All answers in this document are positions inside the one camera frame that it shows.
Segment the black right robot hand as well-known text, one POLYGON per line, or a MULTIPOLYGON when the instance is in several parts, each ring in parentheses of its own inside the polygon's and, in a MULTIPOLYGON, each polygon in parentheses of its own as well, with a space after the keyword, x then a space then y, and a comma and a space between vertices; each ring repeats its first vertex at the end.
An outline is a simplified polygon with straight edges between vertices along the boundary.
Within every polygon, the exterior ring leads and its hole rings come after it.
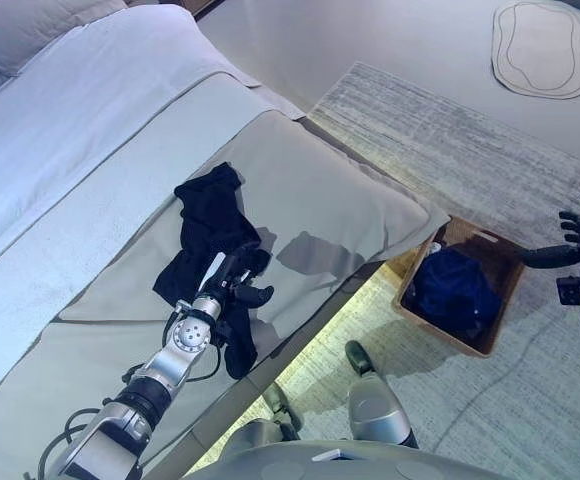
POLYGON ((565 244, 539 249, 519 248, 521 263, 534 269, 556 269, 580 263, 580 215, 563 210, 558 213, 565 244))

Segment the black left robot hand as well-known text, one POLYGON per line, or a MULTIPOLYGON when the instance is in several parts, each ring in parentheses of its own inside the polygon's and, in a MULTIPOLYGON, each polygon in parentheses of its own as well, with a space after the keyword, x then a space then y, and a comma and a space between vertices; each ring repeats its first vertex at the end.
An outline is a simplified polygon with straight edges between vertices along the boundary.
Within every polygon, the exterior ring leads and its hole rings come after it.
POLYGON ((274 288, 255 287, 253 281, 268 267, 271 255, 254 243, 244 244, 224 255, 215 270, 201 284, 193 301, 197 307, 202 300, 215 302, 221 309, 235 303, 248 309, 266 304, 274 288))

